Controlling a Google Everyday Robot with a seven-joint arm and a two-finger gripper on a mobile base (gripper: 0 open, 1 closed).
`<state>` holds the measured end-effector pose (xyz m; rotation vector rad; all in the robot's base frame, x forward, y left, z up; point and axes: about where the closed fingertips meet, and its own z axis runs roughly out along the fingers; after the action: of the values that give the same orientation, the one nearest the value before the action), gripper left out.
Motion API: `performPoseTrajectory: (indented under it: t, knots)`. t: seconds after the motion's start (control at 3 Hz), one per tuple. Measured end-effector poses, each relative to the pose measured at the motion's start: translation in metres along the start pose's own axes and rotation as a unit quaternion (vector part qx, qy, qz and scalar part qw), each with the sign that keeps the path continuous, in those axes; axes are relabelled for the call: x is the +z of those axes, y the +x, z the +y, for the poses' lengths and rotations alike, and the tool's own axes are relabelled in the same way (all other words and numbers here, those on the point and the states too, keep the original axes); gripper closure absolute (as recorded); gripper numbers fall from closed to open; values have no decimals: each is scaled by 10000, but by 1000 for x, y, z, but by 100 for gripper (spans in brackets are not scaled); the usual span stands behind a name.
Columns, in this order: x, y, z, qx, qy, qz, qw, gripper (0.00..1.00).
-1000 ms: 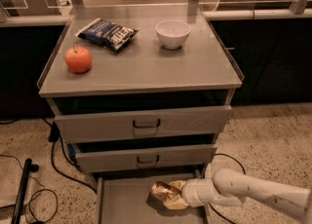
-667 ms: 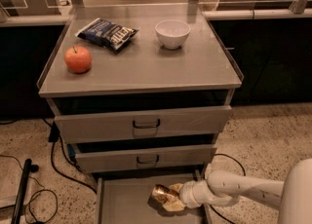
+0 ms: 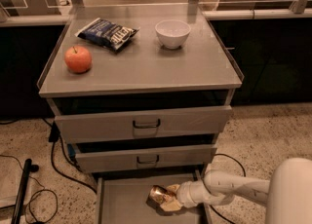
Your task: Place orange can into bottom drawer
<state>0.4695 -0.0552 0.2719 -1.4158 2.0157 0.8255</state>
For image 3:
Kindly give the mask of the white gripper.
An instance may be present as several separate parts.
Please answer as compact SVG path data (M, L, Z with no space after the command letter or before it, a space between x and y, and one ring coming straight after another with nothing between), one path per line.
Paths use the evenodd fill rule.
M170 192L176 194L176 199L169 200L160 204L160 208L163 209L165 212L175 212L182 209L182 206L186 208L195 207L198 204L194 202L191 197L191 188L192 185L191 181L184 182L181 185L173 184L167 186L166 189Z

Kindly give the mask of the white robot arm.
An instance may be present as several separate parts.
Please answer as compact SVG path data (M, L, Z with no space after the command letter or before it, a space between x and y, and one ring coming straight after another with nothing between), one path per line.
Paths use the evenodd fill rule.
M269 180L212 169L199 181L177 185L161 208L175 211L199 204L226 205L235 196L264 205L265 224L312 224L312 161L285 160Z

